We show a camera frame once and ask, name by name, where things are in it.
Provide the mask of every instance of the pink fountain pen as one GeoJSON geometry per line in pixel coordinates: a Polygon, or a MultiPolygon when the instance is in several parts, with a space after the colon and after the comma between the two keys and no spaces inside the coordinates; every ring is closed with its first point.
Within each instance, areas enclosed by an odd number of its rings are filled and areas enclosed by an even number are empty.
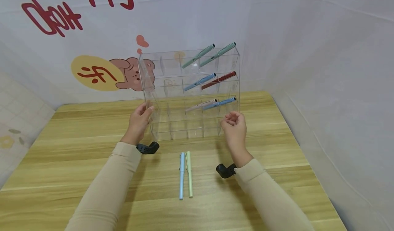
{"type": "Polygon", "coordinates": [[[201,108],[203,108],[205,106],[208,106],[210,104],[214,104],[216,102],[218,102],[217,99],[213,99],[213,100],[210,100],[210,101],[202,102],[200,104],[197,104],[196,106],[193,106],[193,107],[190,107],[189,109],[186,109],[186,112],[191,111],[191,110],[201,109],[201,108]]]}

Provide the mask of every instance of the clear acrylic pen display stand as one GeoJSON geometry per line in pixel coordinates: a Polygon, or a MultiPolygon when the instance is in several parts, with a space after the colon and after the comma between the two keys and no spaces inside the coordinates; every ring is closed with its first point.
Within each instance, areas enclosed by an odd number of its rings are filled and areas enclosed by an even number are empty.
{"type": "Polygon", "coordinates": [[[150,130],[156,141],[220,135],[220,120],[230,111],[239,111],[239,53],[231,49],[210,63],[200,66],[221,49],[213,49],[187,66],[182,65],[201,50],[142,54],[139,69],[145,102],[155,106],[151,115],[150,130]],[[207,83],[232,71],[236,76],[202,89],[207,83]],[[217,77],[184,91],[187,86],[207,75],[217,77]],[[186,111],[205,101],[236,98],[236,101],[211,109],[186,111]]]}

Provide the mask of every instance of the beige sleeve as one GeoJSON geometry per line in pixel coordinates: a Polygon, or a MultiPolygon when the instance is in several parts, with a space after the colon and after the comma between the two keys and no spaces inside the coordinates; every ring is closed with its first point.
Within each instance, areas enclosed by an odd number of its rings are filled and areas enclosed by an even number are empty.
{"type": "Polygon", "coordinates": [[[270,177],[257,159],[234,169],[238,184],[250,195],[270,231],[314,230],[306,215],[270,177]]]}
{"type": "Polygon", "coordinates": [[[141,153],[135,145],[117,143],[107,163],[83,195],[65,230],[114,230],[140,159],[141,153]]]}

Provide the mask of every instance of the hand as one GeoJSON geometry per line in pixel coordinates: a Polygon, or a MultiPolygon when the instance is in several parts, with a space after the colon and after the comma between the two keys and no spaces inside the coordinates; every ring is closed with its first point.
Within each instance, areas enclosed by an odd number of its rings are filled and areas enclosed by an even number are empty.
{"type": "Polygon", "coordinates": [[[146,109],[145,102],[140,104],[137,109],[132,112],[129,120],[129,127],[121,142],[130,145],[137,145],[144,137],[145,129],[148,126],[148,120],[152,112],[155,110],[150,102],[148,102],[148,109],[146,109]]]}
{"type": "Polygon", "coordinates": [[[231,111],[220,122],[230,150],[245,148],[246,122],[240,112],[231,111]]]}
{"type": "Polygon", "coordinates": [[[224,130],[233,162],[237,168],[245,166],[253,159],[253,156],[246,150],[245,146],[246,122],[244,115],[240,112],[231,111],[221,120],[220,125],[224,130]]]}

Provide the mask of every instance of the white tile wall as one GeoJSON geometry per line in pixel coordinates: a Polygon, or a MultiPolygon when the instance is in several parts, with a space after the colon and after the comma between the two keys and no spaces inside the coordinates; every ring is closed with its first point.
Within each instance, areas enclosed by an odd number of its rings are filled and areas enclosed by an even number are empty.
{"type": "Polygon", "coordinates": [[[53,114],[39,97],[0,72],[0,188],[53,114]],[[8,136],[14,141],[11,148],[5,143],[8,136]]]}

